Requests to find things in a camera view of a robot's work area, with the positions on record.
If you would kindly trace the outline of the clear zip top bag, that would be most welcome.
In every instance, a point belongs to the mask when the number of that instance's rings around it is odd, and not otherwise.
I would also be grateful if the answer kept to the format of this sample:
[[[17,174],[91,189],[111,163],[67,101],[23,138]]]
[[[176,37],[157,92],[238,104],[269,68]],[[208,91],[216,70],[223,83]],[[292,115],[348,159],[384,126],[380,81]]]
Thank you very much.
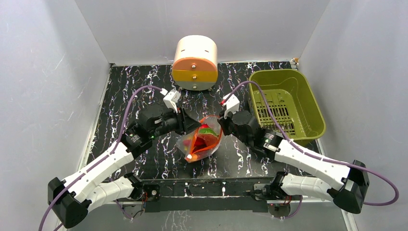
[[[188,163],[205,159],[217,151],[223,136],[218,119],[216,115],[201,119],[201,126],[198,129],[177,140],[176,146]]]

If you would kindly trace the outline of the olive green plastic basket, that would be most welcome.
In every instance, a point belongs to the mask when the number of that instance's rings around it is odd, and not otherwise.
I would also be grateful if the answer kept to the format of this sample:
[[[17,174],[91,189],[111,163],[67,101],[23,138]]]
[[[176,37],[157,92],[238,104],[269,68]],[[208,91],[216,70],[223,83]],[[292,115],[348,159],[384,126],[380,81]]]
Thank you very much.
[[[307,78],[297,70],[260,70],[249,77],[249,109],[260,126],[278,131],[301,146],[322,137],[326,123]]]

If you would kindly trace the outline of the toy watermelon slice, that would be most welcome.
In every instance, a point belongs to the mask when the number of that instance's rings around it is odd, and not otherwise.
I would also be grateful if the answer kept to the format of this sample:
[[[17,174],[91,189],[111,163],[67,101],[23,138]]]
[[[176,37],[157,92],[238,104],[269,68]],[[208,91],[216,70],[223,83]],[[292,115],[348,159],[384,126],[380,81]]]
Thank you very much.
[[[207,147],[215,145],[218,142],[218,135],[215,131],[209,127],[207,124],[202,124],[198,129],[195,137],[200,137],[205,139]]]

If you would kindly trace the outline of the red toy apple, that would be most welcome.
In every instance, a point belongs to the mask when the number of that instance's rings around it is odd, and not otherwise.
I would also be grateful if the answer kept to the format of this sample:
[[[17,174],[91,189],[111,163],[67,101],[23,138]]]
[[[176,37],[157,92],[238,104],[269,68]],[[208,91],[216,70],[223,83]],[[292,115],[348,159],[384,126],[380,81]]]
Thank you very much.
[[[194,144],[193,144],[193,149],[203,149],[207,147],[207,144],[205,142],[205,139],[197,137]]]

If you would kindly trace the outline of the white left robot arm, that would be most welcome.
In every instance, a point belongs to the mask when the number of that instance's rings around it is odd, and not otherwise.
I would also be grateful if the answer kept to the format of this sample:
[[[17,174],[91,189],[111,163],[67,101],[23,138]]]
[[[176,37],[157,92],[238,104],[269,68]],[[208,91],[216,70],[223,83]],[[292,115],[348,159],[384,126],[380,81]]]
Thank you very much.
[[[69,229],[105,203],[121,198],[141,199],[144,188],[138,177],[128,174],[109,183],[105,180],[150,149],[154,139],[171,132],[190,134],[200,126],[183,108],[143,108],[103,154],[78,172],[62,180],[55,177],[48,183],[47,212],[53,211],[61,225]]]

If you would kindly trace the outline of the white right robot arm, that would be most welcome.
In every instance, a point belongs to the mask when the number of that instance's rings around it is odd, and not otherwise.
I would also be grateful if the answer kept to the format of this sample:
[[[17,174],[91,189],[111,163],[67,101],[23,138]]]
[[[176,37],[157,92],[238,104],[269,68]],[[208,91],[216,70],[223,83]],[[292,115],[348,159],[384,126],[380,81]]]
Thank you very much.
[[[248,111],[222,110],[218,119],[225,135],[233,135],[254,153],[286,163],[310,175],[300,177],[278,172],[264,196],[284,199],[289,195],[306,195],[332,201],[342,210],[361,213],[370,184],[366,165],[354,160],[347,162],[325,158],[307,148],[286,140],[282,134],[261,128]]]

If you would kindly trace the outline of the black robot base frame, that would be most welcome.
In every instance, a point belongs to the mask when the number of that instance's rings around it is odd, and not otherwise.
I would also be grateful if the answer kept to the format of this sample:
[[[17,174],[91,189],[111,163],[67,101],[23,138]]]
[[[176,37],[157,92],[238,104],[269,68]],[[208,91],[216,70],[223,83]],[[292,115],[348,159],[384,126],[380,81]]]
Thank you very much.
[[[149,179],[119,199],[125,205],[141,204],[147,213],[189,211],[252,211],[283,217],[291,212],[291,197],[271,195],[273,178]]]

